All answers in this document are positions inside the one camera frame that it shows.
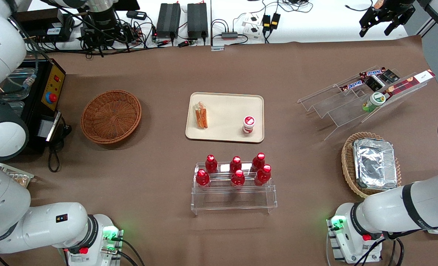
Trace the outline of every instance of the brown tabletop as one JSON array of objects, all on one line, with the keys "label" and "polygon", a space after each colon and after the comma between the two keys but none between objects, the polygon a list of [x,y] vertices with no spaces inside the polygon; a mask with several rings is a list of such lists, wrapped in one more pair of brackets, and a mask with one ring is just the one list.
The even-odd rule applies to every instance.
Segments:
[{"label": "brown tabletop", "polygon": [[[374,65],[396,68],[403,75],[428,69],[419,37],[245,45],[224,52],[164,48],[91,60],[78,54],[53,57],[68,73],[58,107],[73,126],[59,153],[61,170],[48,171],[47,152],[9,164],[38,176],[29,186],[32,206],[75,201],[91,214],[106,214],[125,229],[125,239],[147,266],[326,265],[325,219],[340,204],[362,200],[345,182],[340,161],[344,141],[355,132],[376,133],[393,143],[403,184],[438,175],[436,81],[393,111],[327,141],[330,131],[324,121],[296,103]],[[121,144],[96,145],[82,134],[80,116],[93,97],[111,89],[135,94],[142,119]],[[264,141],[188,140],[188,104],[196,91],[263,96]],[[270,215],[216,211],[197,217],[191,212],[197,161],[208,154],[223,161],[234,155],[250,160],[260,151],[273,167],[276,210]],[[438,235],[418,232],[403,243],[404,265],[438,265]],[[383,262],[372,265],[386,265],[390,249],[385,243]],[[2,257],[13,266],[63,265],[50,246]]]}]

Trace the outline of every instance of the acrylic shelf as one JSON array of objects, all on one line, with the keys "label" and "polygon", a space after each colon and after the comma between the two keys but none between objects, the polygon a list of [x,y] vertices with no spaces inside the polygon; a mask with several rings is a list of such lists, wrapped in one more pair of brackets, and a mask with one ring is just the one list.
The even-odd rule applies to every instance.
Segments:
[{"label": "acrylic shelf", "polygon": [[242,187],[231,187],[229,163],[218,163],[218,172],[209,174],[211,186],[206,188],[196,183],[196,173],[199,169],[205,169],[205,164],[196,164],[191,192],[191,210],[195,215],[198,211],[237,209],[268,209],[270,213],[278,207],[273,178],[264,185],[255,185],[256,172],[250,171],[251,161],[245,161],[242,162],[245,184]]}]

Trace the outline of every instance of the red switch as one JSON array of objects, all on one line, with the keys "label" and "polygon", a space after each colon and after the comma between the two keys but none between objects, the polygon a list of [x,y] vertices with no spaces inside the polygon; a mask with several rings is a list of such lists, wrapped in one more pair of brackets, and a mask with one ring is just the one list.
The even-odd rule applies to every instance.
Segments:
[{"label": "red switch", "polygon": [[48,99],[50,99],[50,101],[52,103],[54,103],[54,102],[58,101],[58,96],[56,96],[56,94],[54,94],[54,93],[50,93],[50,95],[48,95]]},{"label": "red switch", "polygon": [[364,241],[369,241],[371,240],[371,235],[363,235],[362,238],[364,239]]},{"label": "red switch", "polygon": [[80,248],[80,249],[79,249],[79,254],[87,254],[88,251],[89,251],[88,248],[83,247],[83,248]]}]

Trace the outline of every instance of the red emergency stop button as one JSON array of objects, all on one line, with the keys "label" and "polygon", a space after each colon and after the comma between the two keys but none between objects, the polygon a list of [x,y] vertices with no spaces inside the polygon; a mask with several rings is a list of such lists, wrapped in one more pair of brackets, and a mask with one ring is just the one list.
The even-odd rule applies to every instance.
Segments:
[{"label": "red emergency stop button", "polygon": [[364,241],[371,240],[371,236],[370,235],[363,235],[362,238],[364,239]]},{"label": "red emergency stop button", "polygon": [[83,248],[80,248],[80,249],[79,249],[79,254],[87,254],[88,251],[89,251],[88,248],[83,247]]}]

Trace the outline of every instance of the aluminum foil container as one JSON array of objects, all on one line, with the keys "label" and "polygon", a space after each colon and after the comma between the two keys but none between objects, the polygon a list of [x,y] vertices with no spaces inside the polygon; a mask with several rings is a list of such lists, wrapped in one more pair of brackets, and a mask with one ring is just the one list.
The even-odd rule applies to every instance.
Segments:
[{"label": "aluminum foil container", "polygon": [[370,138],[354,141],[354,161],[360,187],[383,191],[397,187],[394,150],[390,142]]}]

